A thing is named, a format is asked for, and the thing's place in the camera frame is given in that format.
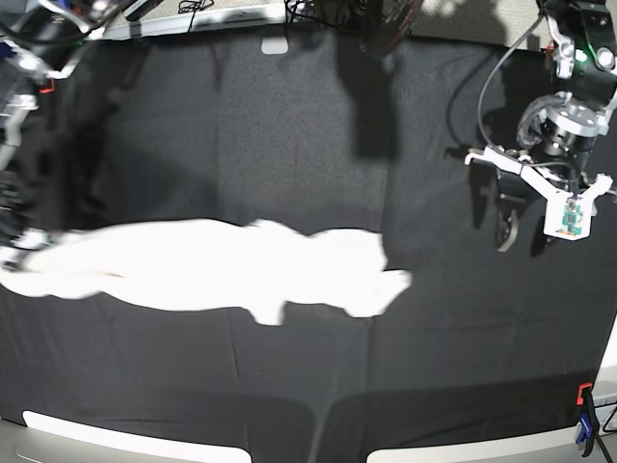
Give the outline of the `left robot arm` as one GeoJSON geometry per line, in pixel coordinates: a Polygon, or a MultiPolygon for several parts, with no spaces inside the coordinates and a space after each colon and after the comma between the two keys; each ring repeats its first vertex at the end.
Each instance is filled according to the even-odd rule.
{"type": "Polygon", "coordinates": [[[586,165],[616,112],[616,34],[604,1],[540,1],[555,90],[525,108],[516,131],[515,178],[545,202],[531,252],[589,236],[596,200],[615,192],[610,174],[586,165]]]}

